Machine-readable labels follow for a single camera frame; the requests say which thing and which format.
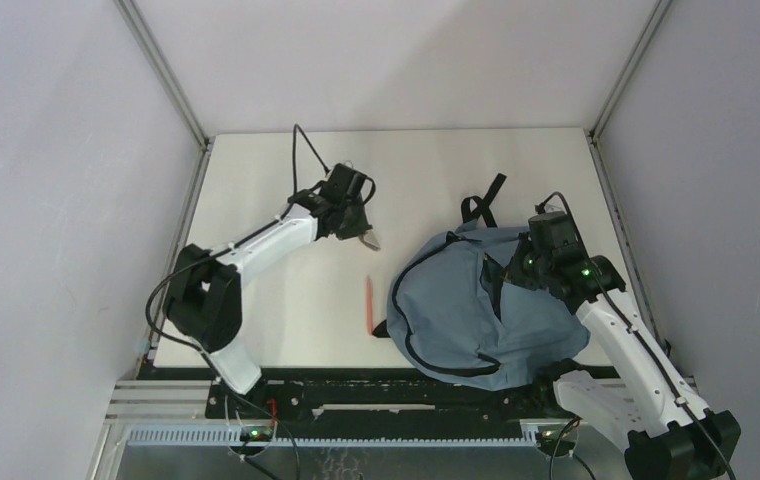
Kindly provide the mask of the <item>blue student backpack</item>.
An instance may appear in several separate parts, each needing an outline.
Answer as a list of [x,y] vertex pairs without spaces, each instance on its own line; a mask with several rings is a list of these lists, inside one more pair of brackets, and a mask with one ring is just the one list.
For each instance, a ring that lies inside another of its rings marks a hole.
[[527,227],[500,227],[491,211],[506,177],[460,205],[462,223],[432,236],[392,280],[386,317],[372,336],[390,339],[424,375],[499,391],[533,383],[548,365],[585,349],[590,332],[558,299],[506,280]]

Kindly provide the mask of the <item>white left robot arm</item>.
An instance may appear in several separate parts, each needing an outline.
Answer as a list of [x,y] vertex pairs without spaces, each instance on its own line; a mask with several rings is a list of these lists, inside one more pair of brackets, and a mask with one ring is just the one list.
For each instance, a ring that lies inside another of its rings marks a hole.
[[337,163],[325,178],[296,190],[284,210],[263,226],[216,248],[183,247],[173,271],[149,295],[145,318],[152,331],[196,351],[230,392],[230,404],[246,417],[267,407],[267,388],[239,336],[242,291],[294,251],[320,239],[357,238],[377,250],[366,213],[375,181]]

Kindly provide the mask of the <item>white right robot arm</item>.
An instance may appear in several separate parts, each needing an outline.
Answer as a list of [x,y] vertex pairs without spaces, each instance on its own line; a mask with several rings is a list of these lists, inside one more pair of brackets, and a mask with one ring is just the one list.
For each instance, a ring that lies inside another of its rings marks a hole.
[[538,207],[519,238],[508,282],[546,291],[565,305],[603,349],[630,398],[573,370],[539,383],[534,402],[548,416],[565,410],[623,454],[634,479],[735,478],[741,427],[715,413],[678,372],[642,322],[626,283],[604,256],[590,256],[573,216]]

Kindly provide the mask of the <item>orange pen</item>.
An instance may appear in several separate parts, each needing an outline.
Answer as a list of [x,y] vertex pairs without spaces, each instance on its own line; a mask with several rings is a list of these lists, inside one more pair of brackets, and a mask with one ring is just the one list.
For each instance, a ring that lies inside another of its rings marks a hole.
[[365,312],[366,331],[369,336],[372,336],[374,330],[374,289],[370,276],[367,276],[365,279]]

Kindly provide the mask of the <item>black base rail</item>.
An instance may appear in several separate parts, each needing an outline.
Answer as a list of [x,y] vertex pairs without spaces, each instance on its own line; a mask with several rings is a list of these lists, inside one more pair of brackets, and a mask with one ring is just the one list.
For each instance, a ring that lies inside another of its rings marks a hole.
[[411,368],[265,368],[236,400],[212,383],[208,419],[278,419],[301,440],[521,440],[523,424],[563,424],[548,382],[495,392],[444,383]]

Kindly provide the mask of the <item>aluminium frame front rail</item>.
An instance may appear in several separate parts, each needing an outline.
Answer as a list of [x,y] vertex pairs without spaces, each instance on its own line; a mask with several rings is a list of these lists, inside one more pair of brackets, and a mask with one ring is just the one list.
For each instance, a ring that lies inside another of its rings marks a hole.
[[107,417],[136,440],[319,446],[537,443],[569,419],[539,386],[486,392],[393,372],[379,378],[281,376],[241,402],[214,380],[120,382]]

